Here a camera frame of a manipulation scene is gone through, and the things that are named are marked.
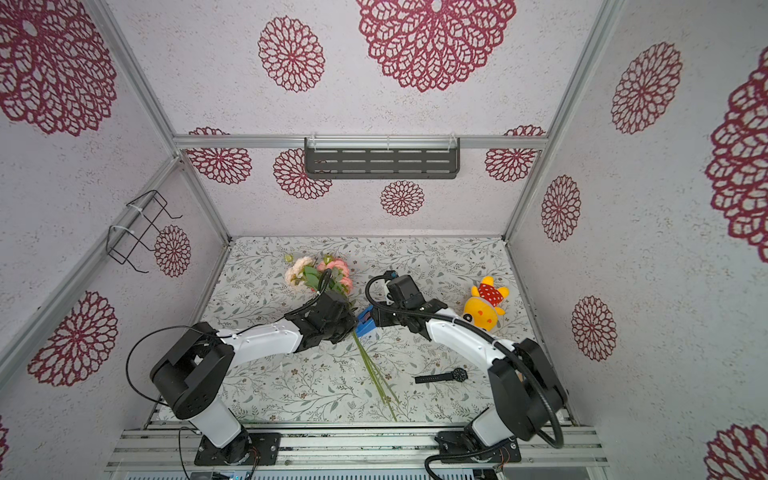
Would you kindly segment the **pink artificial flower bouquet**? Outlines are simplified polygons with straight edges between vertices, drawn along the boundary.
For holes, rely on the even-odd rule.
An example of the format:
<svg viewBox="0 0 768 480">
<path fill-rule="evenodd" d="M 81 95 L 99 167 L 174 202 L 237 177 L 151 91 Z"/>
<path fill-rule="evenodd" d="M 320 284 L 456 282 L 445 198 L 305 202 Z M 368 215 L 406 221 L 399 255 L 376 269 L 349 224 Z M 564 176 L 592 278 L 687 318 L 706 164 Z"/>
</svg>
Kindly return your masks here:
<svg viewBox="0 0 768 480">
<path fill-rule="evenodd" d="M 353 282 L 351 270 L 344 260 L 331 255 L 326 255 L 320 260 L 310 256 L 295 259 L 292 255 L 286 255 L 285 261 L 290 263 L 284 274 L 286 284 L 306 287 L 317 295 L 326 291 L 336 292 L 349 299 Z M 397 420 L 394 408 L 399 402 L 397 395 L 363 346 L 356 330 L 353 330 L 353 340 L 382 403 L 388 408 L 392 419 Z"/>
</svg>

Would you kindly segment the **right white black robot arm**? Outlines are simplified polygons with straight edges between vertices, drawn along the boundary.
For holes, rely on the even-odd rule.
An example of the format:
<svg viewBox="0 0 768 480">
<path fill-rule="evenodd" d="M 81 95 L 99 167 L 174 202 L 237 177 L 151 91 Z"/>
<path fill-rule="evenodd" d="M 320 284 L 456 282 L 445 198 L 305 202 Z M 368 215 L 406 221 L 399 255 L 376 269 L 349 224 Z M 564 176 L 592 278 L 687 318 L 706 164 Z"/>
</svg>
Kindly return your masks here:
<svg viewBox="0 0 768 480">
<path fill-rule="evenodd" d="M 555 449 L 564 446 L 557 413 L 565 407 L 567 393 L 536 341 L 515 343 L 491 335 L 444 302 L 426 300 L 409 275 L 387 271 L 374 276 L 364 295 L 378 327 L 405 327 L 485 372 L 493 403 L 467 426 L 470 438 L 485 447 L 534 437 Z"/>
</svg>

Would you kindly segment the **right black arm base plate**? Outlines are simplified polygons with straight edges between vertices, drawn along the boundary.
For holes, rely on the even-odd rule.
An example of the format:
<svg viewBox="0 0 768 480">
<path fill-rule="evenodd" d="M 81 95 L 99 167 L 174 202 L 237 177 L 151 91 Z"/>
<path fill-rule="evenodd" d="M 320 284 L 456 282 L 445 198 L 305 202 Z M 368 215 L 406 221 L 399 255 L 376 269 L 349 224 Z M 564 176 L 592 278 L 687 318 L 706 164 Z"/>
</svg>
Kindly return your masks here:
<svg viewBox="0 0 768 480">
<path fill-rule="evenodd" d="M 468 431 L 439 431 L 435 436 L 439 460 L 443 463 L 519 463 L 522 455 L 517 439 L 506 439 L 497 449 L 488 446 Z"/>
</svg>

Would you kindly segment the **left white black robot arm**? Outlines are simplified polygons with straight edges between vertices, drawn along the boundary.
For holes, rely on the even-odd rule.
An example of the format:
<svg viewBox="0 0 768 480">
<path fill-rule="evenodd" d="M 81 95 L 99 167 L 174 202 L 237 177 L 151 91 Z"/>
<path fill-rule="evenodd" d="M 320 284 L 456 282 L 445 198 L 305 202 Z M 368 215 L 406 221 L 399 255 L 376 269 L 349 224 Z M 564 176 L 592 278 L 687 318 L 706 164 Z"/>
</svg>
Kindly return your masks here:
<svg viewBox="0 0 768 480">
<path fill-rule="evenodd" d="M 357 326 L 349 302 L 324 292 L 279 320 L 241 332 L 206 322 L 187 329 L 150 371 L 150 380 L 176 418 L 190 422 L 219 451 L 243 449 L 247 434 L 219 396 L 231 368 L 262 358 L 337 344 Z"/>
</svg>

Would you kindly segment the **blue tape dispenser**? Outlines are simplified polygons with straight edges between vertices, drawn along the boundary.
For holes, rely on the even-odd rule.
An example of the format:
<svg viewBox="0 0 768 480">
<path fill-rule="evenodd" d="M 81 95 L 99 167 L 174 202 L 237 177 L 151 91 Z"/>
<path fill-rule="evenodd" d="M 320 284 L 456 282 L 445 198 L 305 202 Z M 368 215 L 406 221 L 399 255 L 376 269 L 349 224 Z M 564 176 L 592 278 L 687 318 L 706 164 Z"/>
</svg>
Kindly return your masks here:
<svg viewBox="0 0 768 480">
<path fill-rule="evenodd" d="M 366 307 L 358 316 L 358 324 L 355 333 L 358 338 L 362 338 L 376 329 L 375 321 L 372 317 L 373 307 Z"/>
</svg>

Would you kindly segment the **black wristwatch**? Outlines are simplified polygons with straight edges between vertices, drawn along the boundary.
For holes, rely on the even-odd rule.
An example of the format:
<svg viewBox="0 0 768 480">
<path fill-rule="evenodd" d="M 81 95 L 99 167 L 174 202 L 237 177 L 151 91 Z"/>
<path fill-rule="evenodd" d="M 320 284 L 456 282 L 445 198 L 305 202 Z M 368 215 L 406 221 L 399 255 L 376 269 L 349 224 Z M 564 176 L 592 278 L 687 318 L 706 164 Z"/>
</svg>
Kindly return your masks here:
<svg viewBox="0 0 768 480">
<path fill-rule="evenodd" d="M 464 368 L 455 368 L 449 372 L 431 375 L 422 375 L 414 378 L 415 384 L 428 384 L 436 382 L 459 382 L 463 383 L 468 379 L 468 373 Z"/>
</svg>

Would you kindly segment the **grey wall shelf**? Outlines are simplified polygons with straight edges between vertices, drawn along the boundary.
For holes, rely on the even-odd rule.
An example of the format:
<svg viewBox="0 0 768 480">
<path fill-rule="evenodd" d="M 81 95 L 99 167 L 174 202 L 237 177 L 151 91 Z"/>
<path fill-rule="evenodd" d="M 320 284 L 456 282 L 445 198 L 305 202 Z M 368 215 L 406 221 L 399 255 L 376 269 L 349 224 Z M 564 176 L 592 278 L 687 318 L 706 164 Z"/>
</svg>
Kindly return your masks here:
<svg viewBox="0 0 768 480">
<path fill-rule="evenodd" d="M 304 140 L 304 168 L 313 180 L 452 180 L 460 162 L 460 140 L 433 143 Z"/>
</svg>

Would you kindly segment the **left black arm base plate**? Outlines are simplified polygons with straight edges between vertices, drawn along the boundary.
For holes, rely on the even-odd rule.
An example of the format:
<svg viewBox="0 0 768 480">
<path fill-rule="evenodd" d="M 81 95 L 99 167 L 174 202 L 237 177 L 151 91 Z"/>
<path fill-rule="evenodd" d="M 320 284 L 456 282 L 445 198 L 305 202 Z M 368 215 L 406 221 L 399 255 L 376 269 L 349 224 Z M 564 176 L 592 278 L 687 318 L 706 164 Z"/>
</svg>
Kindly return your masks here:
<svg viewBox="0 0 768 480">
<path fill-rule="evenodd" d="M 216 447 L 203 436 L 194 459 L 195 466 L 272 466 L 277 461 L 282 435 L 275 432 L 241 431 L 229 444 Z"/>
</svg>

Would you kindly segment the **yellow plush toy red hat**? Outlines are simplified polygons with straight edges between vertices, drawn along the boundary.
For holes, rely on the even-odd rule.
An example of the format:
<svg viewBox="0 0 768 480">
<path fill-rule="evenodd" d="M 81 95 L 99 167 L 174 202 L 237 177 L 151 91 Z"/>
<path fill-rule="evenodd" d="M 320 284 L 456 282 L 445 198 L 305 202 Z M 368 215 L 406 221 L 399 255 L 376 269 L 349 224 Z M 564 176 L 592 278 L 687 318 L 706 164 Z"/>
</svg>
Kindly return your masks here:
<svg viewBox="0 0 768 480">
<path fill-rule="evenodd" d="M 465 302 L 462 318 L 474 326 L 490 332 L 497 325 L 506 311 L 501 304 L 510 295 L 507 287 L 495 285 L 492 276 L 484 277 L 471 288 L 470 298 Z"/>
</svg>

